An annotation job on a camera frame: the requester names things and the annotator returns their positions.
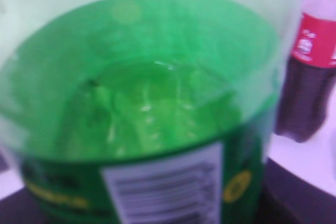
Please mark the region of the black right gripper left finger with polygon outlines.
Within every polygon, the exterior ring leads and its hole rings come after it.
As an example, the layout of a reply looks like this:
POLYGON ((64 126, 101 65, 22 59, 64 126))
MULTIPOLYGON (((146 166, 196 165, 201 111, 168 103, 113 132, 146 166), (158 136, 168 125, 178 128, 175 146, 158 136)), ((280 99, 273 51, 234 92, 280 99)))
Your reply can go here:
POLYGON ((1 223, 36 223, 37 208, 18 174, 1 156, 1 223))

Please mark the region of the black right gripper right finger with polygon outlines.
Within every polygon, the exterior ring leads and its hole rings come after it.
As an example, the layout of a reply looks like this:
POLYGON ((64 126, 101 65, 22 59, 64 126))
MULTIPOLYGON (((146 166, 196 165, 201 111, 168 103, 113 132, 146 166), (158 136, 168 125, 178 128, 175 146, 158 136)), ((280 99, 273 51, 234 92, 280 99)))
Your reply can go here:
POLYGON ((266 165, 265 194, 279 223, 335 223, 335 196, 311 185, 273 160, 266 165))

